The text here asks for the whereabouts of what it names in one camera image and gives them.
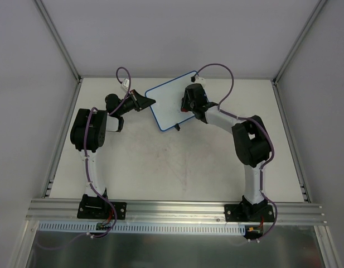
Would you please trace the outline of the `blue-framed whiteboard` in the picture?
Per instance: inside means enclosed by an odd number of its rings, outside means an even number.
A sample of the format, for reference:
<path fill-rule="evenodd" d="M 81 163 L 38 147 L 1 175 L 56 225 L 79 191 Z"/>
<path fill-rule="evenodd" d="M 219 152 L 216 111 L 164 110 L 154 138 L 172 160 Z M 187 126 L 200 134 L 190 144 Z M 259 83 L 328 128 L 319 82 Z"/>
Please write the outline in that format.
<path fill-rule="evenodd" d="M 158 128 L 162 132 L 168 131 L 174 128 L 175 125 L 180 125 L 194 118 L 192 112 L 181 111 L 181 104 L 185 88 L 192 84 L 191 78 L 195 74 L 197 74 L 197 71 L 193 70 L 145 92 L 145 97 L 156 101 L 150 106 L 150 109 Z"/>

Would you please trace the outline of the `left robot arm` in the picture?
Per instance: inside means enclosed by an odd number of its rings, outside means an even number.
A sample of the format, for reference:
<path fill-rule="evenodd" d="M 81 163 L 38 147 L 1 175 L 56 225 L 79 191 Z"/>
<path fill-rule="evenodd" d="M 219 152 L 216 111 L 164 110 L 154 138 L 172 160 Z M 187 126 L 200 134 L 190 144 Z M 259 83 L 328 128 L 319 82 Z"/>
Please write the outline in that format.
<path fill-rule="evenodd" d="M 79 203 L 78 219 L 125 219 L 126 203 L 108 203 L 106 182 L 98 175 L 96 167 L 98 153 L 105 142 L 106 132 L 122 131 L 124 114 L 132 110 L 140 112 L 155 103 L 156 100 L 144 97 L 133 89 L 124 99 L 116 94 L 107 95 L 106 109 L 78 110 L 70 132 L 70 141 L 80 154 L 86 175 L 85 193 Z"/>

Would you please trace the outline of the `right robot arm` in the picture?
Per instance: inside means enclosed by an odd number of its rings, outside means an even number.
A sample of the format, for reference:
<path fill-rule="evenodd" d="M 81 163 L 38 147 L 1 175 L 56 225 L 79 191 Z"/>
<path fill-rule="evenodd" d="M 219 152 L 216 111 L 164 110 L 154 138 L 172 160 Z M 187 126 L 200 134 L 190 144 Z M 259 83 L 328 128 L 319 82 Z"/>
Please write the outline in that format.
<path fill-rule="evenodd" d="M 262 167 L 270 159 L 273 146 L 259 116 L 240 118 L 218 109 L 210 102 L 200 83 L 185 88 L 181 111 L 192 112 L 197 120 L 232 134 L 235 152 L 244 165 L 245 190 L 238 205 L 224 206 L 227 222 L 272 222 L 273 207 L 263 196 Z"/>

